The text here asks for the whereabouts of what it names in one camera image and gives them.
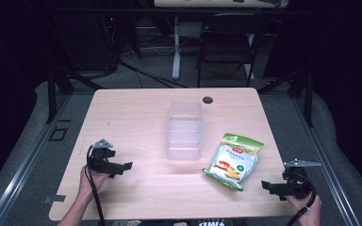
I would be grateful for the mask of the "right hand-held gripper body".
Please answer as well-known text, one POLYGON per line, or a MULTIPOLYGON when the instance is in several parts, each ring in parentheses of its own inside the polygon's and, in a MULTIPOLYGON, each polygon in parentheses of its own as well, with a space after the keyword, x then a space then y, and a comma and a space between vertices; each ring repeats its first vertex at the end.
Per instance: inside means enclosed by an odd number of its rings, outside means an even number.
POLYGON ((290 189, 288 196, 296 199, 306 198, 311 192, 315 192, 316 188, 307 177, 306 168, 320 167, 321 163, 305 161, 295 158, 284 163, 285 170, 282 173, 283 179, 287 181, 290 189))

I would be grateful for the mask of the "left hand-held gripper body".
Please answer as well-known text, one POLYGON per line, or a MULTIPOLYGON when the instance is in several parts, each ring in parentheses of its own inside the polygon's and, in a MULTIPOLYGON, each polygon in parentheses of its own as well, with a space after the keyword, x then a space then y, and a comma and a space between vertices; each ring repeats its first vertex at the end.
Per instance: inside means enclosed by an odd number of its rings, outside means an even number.
POLYGON ((92 144, 87 152, 87 166, 89 169, 98 173, 114 174, 116 167, 108 161, 116 153, 111 150, 112 147, 113 145, 104 138, 92 144))

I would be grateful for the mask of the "person's left hand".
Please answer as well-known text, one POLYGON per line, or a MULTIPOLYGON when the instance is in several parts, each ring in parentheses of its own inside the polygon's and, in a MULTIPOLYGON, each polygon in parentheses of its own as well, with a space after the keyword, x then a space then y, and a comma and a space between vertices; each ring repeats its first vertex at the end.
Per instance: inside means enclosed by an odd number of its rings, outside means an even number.
POLYGON ((84 166, 81 170, 77 197, 84 202, 90 202, 93 198, 91 184, 94 184, 96 190, 99 191, 107 178, 106 173, 98 173, 84 166))

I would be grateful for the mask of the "person's right hand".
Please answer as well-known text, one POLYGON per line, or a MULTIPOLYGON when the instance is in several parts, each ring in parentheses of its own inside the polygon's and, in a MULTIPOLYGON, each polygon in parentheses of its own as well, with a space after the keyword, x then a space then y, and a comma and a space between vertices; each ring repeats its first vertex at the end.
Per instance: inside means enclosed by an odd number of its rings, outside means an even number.
MULTIPOLYGON (((305 208, 310 198, 296 199, 293 196, 286 196, 287 202, 293 214, 297 214, 305 208)), ((308 210, 297 219, 300 226, 321 226, 321 198, 316 196, 314 202, 308 207, 308 210)))

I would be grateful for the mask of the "wooden table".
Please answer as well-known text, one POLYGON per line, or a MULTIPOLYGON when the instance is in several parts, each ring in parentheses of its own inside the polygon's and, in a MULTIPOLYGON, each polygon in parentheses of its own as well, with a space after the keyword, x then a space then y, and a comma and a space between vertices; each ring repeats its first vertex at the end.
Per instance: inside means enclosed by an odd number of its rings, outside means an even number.
POLYGON ((49 218, 60 220, 73 203, 91 144, 104 138, 115 161, 132 168, 105 181, 101 203, 90 204, 86 219, 191 219, 278 217, 288 204, 263 189, 279 183, 284 169, 263 106, 255 89, 100 89, 96 91, 58 188, 49 218), (204 149, 198 161, 165 156, 166 118, 173 101, 202 102, 204 149), (253 172, 235 191, 203 173, 226 133, 263 143, 253 172))

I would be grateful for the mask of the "green and white snack bag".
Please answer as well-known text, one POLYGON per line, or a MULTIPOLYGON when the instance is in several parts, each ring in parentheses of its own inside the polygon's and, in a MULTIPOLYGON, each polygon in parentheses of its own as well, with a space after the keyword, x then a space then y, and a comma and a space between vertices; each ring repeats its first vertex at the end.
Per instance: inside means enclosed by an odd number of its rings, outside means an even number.
POLYGON ((203 173, 220 183, 243 191, 242 182, 251 174, 264 147, 249 137, 226 133, 223 135, 208 168, 203 173))

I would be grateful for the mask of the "black tape square mark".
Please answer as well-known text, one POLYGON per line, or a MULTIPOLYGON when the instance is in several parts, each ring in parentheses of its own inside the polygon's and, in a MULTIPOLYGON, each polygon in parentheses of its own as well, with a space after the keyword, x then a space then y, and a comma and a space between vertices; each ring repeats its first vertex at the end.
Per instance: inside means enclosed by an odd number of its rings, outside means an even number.
POLYGON ((49 141, 62 141, 67 135, 68 129, 67 128, 60 128, 55 127, 53 132, 51 133, 50 137, 48 138, 49 141))

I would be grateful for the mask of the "grey tape strip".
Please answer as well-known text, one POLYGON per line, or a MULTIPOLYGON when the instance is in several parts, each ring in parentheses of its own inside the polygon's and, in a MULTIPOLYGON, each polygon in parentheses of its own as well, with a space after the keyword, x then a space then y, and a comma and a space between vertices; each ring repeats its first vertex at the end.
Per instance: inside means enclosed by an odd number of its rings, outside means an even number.
POLYGON ((43 199, 43 203, 48 203, 48 204, 53 204, 54 202, 64 202, 65 201, 65 196, 64 195, 51 195, 51 196, 46 196, 43 199))

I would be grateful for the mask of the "person's printed dark clothing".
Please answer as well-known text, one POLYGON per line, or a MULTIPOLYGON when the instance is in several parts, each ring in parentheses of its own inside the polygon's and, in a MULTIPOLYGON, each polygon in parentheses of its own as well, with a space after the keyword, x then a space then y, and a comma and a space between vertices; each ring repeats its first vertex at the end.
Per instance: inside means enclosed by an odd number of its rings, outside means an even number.
POLYGON ((190 226, 233 226, 233 221, 228 218, 195 219, 190 226))

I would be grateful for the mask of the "clear plastic container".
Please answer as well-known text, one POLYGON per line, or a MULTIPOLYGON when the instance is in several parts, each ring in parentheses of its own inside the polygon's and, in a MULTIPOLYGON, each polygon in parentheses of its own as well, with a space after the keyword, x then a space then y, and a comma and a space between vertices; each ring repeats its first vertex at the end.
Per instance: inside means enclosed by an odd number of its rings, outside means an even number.
POLYGON ((203 146, 202 105, 189 101, 171 102, 166 120, 166 157, 177 161, 198 160, 203 146))

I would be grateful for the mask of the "black metal stand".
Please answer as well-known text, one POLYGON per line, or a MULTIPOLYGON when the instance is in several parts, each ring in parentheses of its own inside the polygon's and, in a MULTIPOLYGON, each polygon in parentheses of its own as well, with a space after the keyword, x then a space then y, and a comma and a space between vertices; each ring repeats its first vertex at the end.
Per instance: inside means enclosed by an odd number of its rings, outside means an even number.
POLYGON ((72 95, 74 86, 70 82, 71 79, 75 79, 93 90, 101 89, 102 86, 92 82, 74 69, 70 55, 63 44, 56 26, 53 24, 53 20, 46 18, 45 22, 49 27, 47 36, 51 36, 50 41, 53 47, 53 50, 49 52, 51 67, 47 74, 49 108, 46 122, 51 123, 58 115, 57 89, 64 95, 72 95))
POLYGON ((312 98, 313 98, 313 76, 310 69, 302 68, 298 69, 287 76, 277 78, 269 85, 258 90, 260 94, 267 93, 287 81, 291 82, 288 89, 289 98, 299 98, 301 95, 304 96, 304 110, 303 115, 306 123, 309 127, 313 126, 312 122, 312 98))

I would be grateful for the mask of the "white desk leg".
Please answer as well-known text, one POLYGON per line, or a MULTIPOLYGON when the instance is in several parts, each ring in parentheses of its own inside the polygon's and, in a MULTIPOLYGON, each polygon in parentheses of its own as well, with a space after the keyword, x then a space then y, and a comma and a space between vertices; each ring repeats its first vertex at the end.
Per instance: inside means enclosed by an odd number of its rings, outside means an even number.
POLYGON ((174 18, 173 37, 174 37, 174 55, 173 55, 172 79, 178 80, 180 78, 181 56, 180 56, 179 21, 177 17, 174 18))

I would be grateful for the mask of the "black folding chair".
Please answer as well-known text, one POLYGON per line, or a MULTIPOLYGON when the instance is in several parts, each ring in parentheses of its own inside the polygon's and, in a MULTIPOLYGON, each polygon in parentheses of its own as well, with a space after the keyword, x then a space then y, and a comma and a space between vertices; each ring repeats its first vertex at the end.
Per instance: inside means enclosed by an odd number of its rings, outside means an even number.
POLYGON ((267 20, 256 14, 217 13, 208 16, 201 25, 196 62, 197 87, 201 86, 202 65, 249 65, 246 86, 250 85, 258 44, 268 28, 267 20))

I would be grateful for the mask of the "white background desk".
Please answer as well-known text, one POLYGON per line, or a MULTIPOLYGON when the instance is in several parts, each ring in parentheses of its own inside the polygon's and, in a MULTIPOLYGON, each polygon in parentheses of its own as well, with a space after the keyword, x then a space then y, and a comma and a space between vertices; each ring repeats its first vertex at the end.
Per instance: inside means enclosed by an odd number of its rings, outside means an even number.
POLYGON ((163 8, 285 8, 290 0, 154 0, 163 8))

